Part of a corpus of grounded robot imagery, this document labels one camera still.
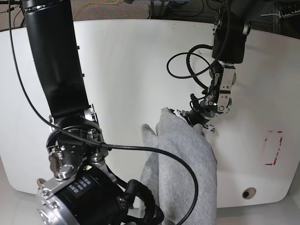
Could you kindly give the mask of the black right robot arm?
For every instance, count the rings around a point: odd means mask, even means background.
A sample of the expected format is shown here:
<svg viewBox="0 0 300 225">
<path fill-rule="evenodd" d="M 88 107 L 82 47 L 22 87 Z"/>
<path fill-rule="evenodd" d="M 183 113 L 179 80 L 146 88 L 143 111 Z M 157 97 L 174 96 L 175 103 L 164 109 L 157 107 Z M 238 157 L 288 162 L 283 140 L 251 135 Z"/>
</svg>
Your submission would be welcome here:
<svg viewBox="0 0 300 225">
<path fill-rule="evenodd" d="M 158 225 L 164 214 L 137 180 L 121 181 L 105 163 L 108 149 L 89 104 L 71 3 L 22 2 L 37 75 L 54 129 L 46 148 L 53 177 L 38 189 L 46 225 Z"/>
</svg>

